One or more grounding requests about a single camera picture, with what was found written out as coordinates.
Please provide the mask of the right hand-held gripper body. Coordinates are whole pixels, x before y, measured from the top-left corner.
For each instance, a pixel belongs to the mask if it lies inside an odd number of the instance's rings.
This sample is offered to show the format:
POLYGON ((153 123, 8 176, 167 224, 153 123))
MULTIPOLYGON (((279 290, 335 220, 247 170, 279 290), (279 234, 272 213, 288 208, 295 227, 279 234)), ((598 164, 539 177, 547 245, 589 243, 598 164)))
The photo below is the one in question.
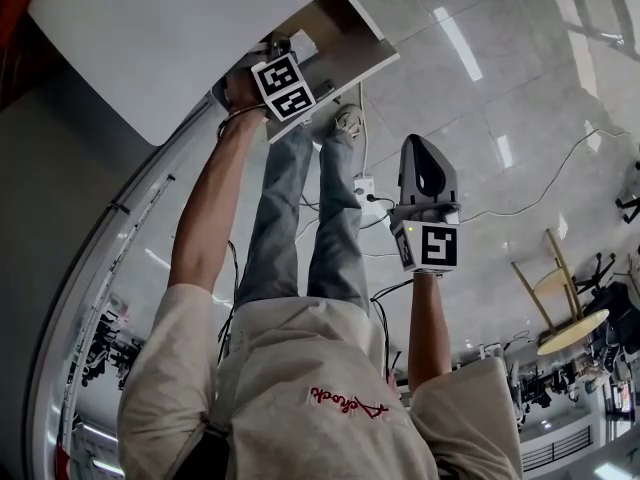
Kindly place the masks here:
POLYGON ((389 229, 406 272, 444 274, 456 268, 461 204, 458 177, 445 155, 411 134, 400 156, 398 204, 389 229))

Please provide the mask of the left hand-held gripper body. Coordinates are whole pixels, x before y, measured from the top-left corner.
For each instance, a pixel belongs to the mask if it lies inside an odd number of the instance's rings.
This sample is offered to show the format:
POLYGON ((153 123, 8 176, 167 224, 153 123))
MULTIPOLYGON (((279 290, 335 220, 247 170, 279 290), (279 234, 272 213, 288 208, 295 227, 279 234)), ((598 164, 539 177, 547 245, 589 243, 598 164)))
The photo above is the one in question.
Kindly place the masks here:
POLYGON ((287 121, 316 105, 287 37, 268 37, 250 51, 250 68, 269 120, 287 121))

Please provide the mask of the person's left hand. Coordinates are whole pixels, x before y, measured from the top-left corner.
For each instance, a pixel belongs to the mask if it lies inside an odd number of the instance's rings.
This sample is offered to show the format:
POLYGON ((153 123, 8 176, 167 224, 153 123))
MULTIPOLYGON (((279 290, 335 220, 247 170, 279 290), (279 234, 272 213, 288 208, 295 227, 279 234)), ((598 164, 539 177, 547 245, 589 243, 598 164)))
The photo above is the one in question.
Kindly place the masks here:
POLYGON ((229 102, 230 116, 253 113, 261 118, 265 117, 266 105, 253 73, 248 68, 235 70, 226 75, 225 94, 229 102))

